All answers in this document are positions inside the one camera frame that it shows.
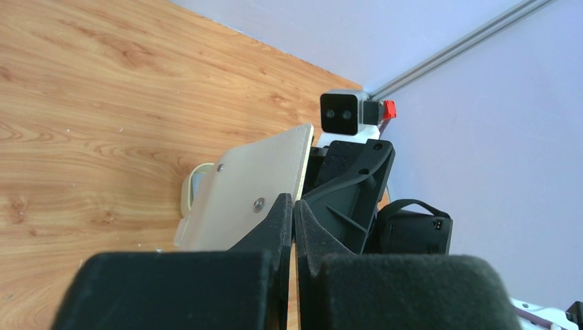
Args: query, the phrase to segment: white wall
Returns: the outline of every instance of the white wall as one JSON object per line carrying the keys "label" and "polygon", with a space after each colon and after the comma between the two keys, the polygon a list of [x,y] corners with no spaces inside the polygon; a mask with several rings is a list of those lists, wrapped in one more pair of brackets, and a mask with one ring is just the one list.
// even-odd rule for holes
{"label": "white wall", "polygon": [[372,91],[519,0],[171,0]]}
{"label": "white wall", "polygon": [[450,252],[489,261],[513,297],[583,300],[583,2],[551,2],[391,98],[391,198],[449,212]]}

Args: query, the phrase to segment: red clip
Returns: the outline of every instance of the red clip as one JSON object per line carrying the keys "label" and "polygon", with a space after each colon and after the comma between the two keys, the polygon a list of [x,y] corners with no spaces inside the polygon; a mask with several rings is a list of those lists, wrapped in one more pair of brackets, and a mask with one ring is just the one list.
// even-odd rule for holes
{"label": "red clip", "polygon": [[389,120],[397,117],[397,107],[395,106],[395,101],[384,100],[384,115],[383,120]]}

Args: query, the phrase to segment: bolt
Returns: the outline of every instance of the bolt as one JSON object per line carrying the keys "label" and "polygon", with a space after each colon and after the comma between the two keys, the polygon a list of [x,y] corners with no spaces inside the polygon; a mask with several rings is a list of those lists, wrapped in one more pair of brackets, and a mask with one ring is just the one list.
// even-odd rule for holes
{"label": "bolt", "polygon": [[265,206],[265,199],[260,197],[255,202],[253,202],[253,211],[255,211],[255,213],[259,213],[263,209],[263,206]]}

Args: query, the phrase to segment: black plastic part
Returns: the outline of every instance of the black plastic part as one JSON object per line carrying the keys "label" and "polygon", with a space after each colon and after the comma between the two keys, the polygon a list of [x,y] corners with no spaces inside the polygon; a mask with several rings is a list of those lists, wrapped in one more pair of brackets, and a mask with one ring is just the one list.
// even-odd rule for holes
{"label": "black plastic part", "polygon": [[358,133],[359,99],[353,94],[325,93],[320,96],[320,123],[327,133]]}
{"label": "black plastic part", "polygon": [[316,179],[322,183],[302,196],[318,223],[356,254],[364,249],[394,159],[388,141],[334,141]]}
{"label": "black plastic part", "polygon": [[294,222],[301,329],[520,329],[500,278],[485,261],[358,256],[302,200]]}
{"label": "black plastic part", "polygon": [[362,105],[362,124],[378,125],[382,121],[384,108],[379,101],[364,101]]}
{"label": "black plastic part", "polygon": [[324,329],[325,293],[318,283],[322,259],[328,254],[353,254],[316,220],[307,202],[294,207],[296,258],[298,267],[299,316],[301,329]]}
{"label": "black plastic part", "polygon": [[575,301],[566,311],[569,321],[575,323],[579,330],[583,330],[583,302]]}
{"label": "black plastic part", "polygon": [[316,188],[316,179],[318,178],[318,173],[320,172],[322,164],[324,164],[324,158],[326,157],[327,152],[328,147],[317,148],[313,146],[310,148],[302,195],[307,194]]}
{"label": "black plastic part", "polygon": [[[269,282],[267,306],[268,329],[287,326],[287,298],[289,288],[289,258],[292,251],[292,212],[294,202],[290,194],[280,194],[266,218],[243,237],[229,252],[270,251],[272,273]],[[277,327],[273,322],[279,320]]]}
{"label": "black plastic part", "polygon": [[345,174],[358,160],[363,149],[364,144],[362,143],[332,141],[314,186],[319,187],[327,184],[332,179]]}
{"label": "black plastic part", "polygon": [[[417,204],[433,215],[402,210]],[[453,220],[450,215],[416,199],[400,199],[377,214],[375,228],[366,242],[366,253],[448,254]]]}
{"label": "black plastic part", "polygon": [[[382,211],[378,214],[382,221]],[[424,216],[401,211],[384,223],[381,253],[384,254],[448,254],[453,221],[449,218]]]}
{"label": "black plastic part", "polygon": [[285,329],[292,198],[226,252],[97,254],[53,329]]}

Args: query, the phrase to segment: wooden floor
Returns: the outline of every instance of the wooden floor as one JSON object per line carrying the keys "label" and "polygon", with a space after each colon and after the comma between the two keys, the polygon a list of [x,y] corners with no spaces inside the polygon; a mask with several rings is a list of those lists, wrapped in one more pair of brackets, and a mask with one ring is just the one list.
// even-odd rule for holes
{"label": "wooden floor", "polygon": [[172,250],[189,171],[338,87],[162,0],[0,2],[0,329],[48,328],[96,252]]}

